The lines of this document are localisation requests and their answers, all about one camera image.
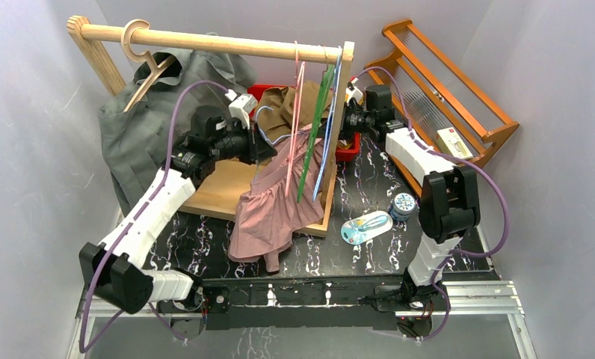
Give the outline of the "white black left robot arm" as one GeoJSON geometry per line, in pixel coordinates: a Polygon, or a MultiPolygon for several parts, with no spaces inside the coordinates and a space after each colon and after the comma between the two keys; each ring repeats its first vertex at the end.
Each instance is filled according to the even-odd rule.
{"type": "Polygon", "coordinates": [[[125,313],[171,300],[186,311],[200,308],[204,292],[198,276],[183,269],[144,269],[147,254],[182,204],[213,174],[217,162],[235,159],[254,165],[277,154],[248,117],[227,116],[216,106],[198,107],[190,125],[184,138],[170,146],[130,213],[99,244],[88,242],[78,254],[91,294],[125,313]]]}

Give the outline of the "light blue wire hanger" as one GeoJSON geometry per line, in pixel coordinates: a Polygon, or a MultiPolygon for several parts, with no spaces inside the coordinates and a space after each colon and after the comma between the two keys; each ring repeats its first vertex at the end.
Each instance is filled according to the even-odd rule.
{"type": "Polygon", "coordinates": [[[323,137],[323,141],[322,141],[323,151],[322,151],[322,157],[321,157],[321,164],[320,164],[317,179],[315,181],[315,185],[313,186],[313,192],[312,192],[312,201],[313,202],[315,202],[315,200],[317,199],[321,184],[323,182],[324,170],[326,168],[327,157],[328,157],[327,151],[331,144],[331,136],[332,136],[332,131],[333,131],[333,116],[334,116],[334,113],[336,110],[336,96],[339,93],[339,75],[340,75],[340,71],[341,71],[341,65],[342,65],[342,47],[339,46],[339,54],[338,54],[338,57],[336,60],[336,66],[333,71],[332,82],[331,82],[331,86],[330,86],[330,88],[333,90],[333,95],[332,95],[332,100],[331,100],[331,104],[330,104],[330,108],[329,108],[329,114],[327,117],[326,128],[324,131],[324,137],[323,137]]]}

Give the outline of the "wooden clothes hanger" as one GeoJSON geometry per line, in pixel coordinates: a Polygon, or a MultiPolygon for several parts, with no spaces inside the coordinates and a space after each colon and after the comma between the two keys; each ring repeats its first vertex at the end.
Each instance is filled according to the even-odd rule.
{"type": "Polygon", "coordinates": [[[168,55],[162,62],[157,63],[149,51],[137,53],[132,50],[131,39],[132,35],[137,30],[149,30],[150,24],[143,19],[133,19],[128,22],[123,28],[123,33],[120,38],[120,45],[126,57],[137,63],[145,63],[148,65],[149,74],[144,79],[144,82],[139,86],[135,93],[130,98],[129,102],[124,108],[124,112],[132,109],[140,100],[147,94],[149,88],[156,82],[156,80],[171,66],[176,58],[173,55],[168,55]]]}

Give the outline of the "grey garment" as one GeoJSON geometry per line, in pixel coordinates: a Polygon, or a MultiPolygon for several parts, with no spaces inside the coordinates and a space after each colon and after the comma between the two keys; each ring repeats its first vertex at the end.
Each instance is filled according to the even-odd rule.
{"type": "Polygon", "coordinates": [[[199,83],[179,107],[174,140],[190,130],[190,119],[198,106],[227,110],[229,100],[220,86],[245,93],[257,80],[254,68],[240,55],[166,48],[155,52],[153,57],[160,63],[168,55],[173,55],[175,62],[132,109],[123,111],[148,76],[147,64],[142,64],[130,83],[98,111],[102,156],[125,215],[146,193],[164,163],[173,108],[181,92],[199,83]]]}

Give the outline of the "brown garment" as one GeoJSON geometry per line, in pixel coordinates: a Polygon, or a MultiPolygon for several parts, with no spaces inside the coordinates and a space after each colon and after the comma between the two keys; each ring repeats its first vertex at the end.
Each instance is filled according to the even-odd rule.
{"type": "MultiPolygon", "coordinates": [[[[300,124],[299,129],[312,123],[315,102],[318,95],[319,84],[307,81],[302,87],[300,124]]],[[[259,106],[268,105],[272,108],[280,108],[283,113],[293,112],[295,89],[291,87],[275,87],[264,91],[259,106]]]]}

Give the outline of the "pink wire hanger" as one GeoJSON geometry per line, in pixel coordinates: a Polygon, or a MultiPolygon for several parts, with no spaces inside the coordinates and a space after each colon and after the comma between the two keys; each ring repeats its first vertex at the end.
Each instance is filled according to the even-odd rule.
{"type": "Polygon", "coordinates": [[[297,146],[296,143],[298,139],[298,131],[300,124],[301,97],[303,92],[302,87],[304,81],[305,67],[306,62],[300,60],[300,50],[298,48],[298,43],[295,42],[295,93],[292,112],[292,127],[289,136],[289,154],[287,156],[288,162],[286,168],[286,187],[284,192],[285,197],[289,196],[289,185],[292,178],[292,168],[295,160],[295,151],[297,146]]]}

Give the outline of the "green plastic hanger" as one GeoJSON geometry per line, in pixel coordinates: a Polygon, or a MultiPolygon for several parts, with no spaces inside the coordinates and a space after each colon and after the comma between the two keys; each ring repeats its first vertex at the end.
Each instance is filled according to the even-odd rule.
{"type": "Polygon", "coordinates": [[[304,186],[306,185],[306,179],[309,172],[312,154],[314,152],[315,142],[317,140],[318,131],[321,126],[321,119],[324,111],[324,106],[327,101],[330,88],[333,84],[333,77],[336,74],[339,59],[340,56],[338,55],[334,65],[327,65],[327,69],[323,73],[321,83],[318,88],[318,95],[315,102],[315,111],[312,119],[312,126],[309,133],[309,139],[306,143],[306,151],[303,158],[303,170],[300,175],[300,182],[297,187],[298,203],[301,202],[303,197],[303,190],[304,186]]]}

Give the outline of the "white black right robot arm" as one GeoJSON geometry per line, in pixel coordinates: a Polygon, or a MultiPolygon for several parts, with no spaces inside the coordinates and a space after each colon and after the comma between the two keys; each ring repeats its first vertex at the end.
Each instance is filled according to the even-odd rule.
{"type": "Polygon", "coordinates": [[[399,116],[386,85],[366,88],[363,103],[345,103],[341,133],[368,134],[421,184],[418,219],[422,236],[399,286],[382,284],[361,299],[380,312],[426,308],[444,292],[443,269],[462,238],[480,221],[477,173],[442,158],[399,116]]]}

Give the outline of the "pink garment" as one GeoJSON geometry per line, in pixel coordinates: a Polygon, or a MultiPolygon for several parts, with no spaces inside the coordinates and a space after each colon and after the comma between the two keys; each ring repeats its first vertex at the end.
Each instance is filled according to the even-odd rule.
{"type": "Polygon", "coordinates": [[[302,198],[298,199],[308,140],[308,131],[297,135],[291,168],[291,141],[279,142],[275,146],[277,155],[240,196],[229,239],[228,257],[232,261],[253,263],[262,258],[268,272],[277,272],[279,255],[292,246],[293,233],[323,219],[324,207],[315,189],[324,150],[321,139],[315,141],[302,198]]]}

